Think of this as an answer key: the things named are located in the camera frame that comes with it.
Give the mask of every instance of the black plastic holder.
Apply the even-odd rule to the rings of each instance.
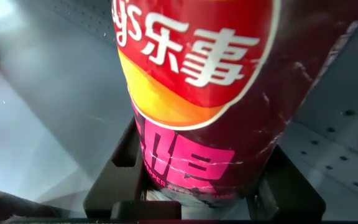
[[[87,217],[180,219],[179,203],[144,201],[149,184],[133,119],[84,201]],[[321,221],[326,209],[324,200],[279,146],[274,149],[255,190],[246,199],[251,219],[258,221],[316,223]]]

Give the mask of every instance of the white chinese characters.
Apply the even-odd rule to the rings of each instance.
[[[181,52],[183,46],[170,40],[170,30],[161,27],[161,35],[158,35],[154,32],[153,26],[158,22],[161,23],[170,29],[173,29],[178,32],[185,32],[189,28],[189,24],[175,21],[171,18],[165,17],[161,14],[150,12],[146,17],[146,36],[158,42],[157,56],[151,56],[150,54],[154,51],[155,44],[148,42],[146,47],[142,50],[143,54],[150,55],[149,59],[156,63],[157,65],[162,65],[165,61],[165,55],[167,54],[167,49],[172,49],[176,52]],[[179,72],[178,61],[176,56],[169,52],[169,62],[171,65],[171,70],[175,73]]]
[[[247,49],[229,46],[229,44],[254,46],[259,43],[259,39],[239,37],[235,36],[234,33],[235,31],[232,29],[221,29],[220,33],[203,29],[196,30],[195,36],[204,37],[214,42],[197,40],[193,44],[192,51],[204,55],[207,58],[195,54],[186,54],[185,58],[190,60],[185,60],[183,65],[188,68],[183,67],[180,71],[193,78],[186,78],[185,81],[197,87],[204,87],[208,83],[231,85],[235,80],[244,77],[244,75],[240,74],[242,65],[221,62],[221,60],[224,59],[235,62],[240,60],[247,53]]]
[[[127,44],[127,33],[136,41],[142,40],[142,30],[135,18],[141,16],[142,11],[137,6],[129,4],[126,7],[123,0],[113,0],[112,13],[118,28],[117,43],[121,47]],[[127,28],[128,18],[133,30]],[[196,29],[194,36],[198,39],[193,43],[191,51],[185,55],[180,68],[175,53],[182,52],[184,46],[172,40],[171,34],[185,33],[189,26],[189,23],[176,21],[156,12],[148,13],[145,18],[145,36],[150,40],[141,52],[156,65],[163,65],[168,55],[171,71],[181,72],[187,76],[187,83],[200,88],[210,83],[228,86],[244,78],[241,73],[243,65],[238,61],[243,59],[249,47],[260,42],[259,38],[235,35],[234,29],[223,28],[220,32]]]

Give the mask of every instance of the gray metal surface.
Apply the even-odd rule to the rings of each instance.
[[[0,0],[0,190],[80,211],[132,116],[110,3]],[[358,31],[280,144],[325,220],[358,220]]]
[[[132,115],[112,45],[35,1],[0,0],[0,190],[79,207]]]

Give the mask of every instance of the red cylindrical can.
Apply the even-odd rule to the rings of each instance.
[[[358,1],[113,0],[144,163],[161,189],[236,198],[358,27]]]

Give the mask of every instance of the red label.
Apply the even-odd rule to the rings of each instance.
[[[273,0],[114,0],[116,40],[135,106],[170,129],[214,122],[259,74],[279,8]]]

